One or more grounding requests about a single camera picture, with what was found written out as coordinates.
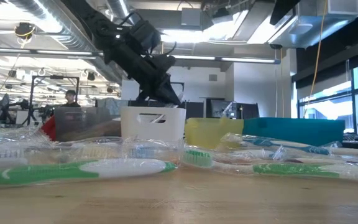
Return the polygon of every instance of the teal plastic bin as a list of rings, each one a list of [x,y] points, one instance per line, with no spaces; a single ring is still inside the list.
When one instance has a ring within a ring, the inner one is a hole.
[[[342,120],[255,118],[244,120],[242,133],[322,146],[342,142],[344,130]]]

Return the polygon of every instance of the white bin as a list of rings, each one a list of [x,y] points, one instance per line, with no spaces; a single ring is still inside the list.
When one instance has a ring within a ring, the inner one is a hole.
[[[165,115],[164,123],[151,123]],[[121,134],[124,139],[154,139],[161,141],[177,141],[183,139],[185,132],[186,109],[153,108],[123,106],[121,108]]]

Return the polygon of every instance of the clear plastic wrap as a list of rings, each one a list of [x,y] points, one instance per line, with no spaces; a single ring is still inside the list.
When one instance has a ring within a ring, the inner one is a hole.
[[[358,156],[345,158],[321,147],[257,136],[228,134],[215,151],[187,146],[181,161],[227,174],[358,180]]]
[[[180,142],[121,138],[92,138],[47,147],[32,143],[0,144],[0,185],[168,172],[178,168],[183,149]]]

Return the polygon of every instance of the wooden table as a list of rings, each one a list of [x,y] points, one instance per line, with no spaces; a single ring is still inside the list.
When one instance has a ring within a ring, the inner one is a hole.
[[[358,223],[358,183],[184,168],[0,189],[0,223]]]

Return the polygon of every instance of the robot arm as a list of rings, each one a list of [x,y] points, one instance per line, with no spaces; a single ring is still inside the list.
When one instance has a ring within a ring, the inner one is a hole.
[[[148,21],[141,19],[132,27],[122,26],[133,15],[131,13],[117,25],[94,10],[86,0],[62,0],[62,3],[82,23],[95,47],[103,51],[104,62],[116,62],[128,78],[139,83],[141,93],[138,101],[149,97],[162,103],[181,103],[167,74],[175,58],[167,54],[151,55],[161,36]]]

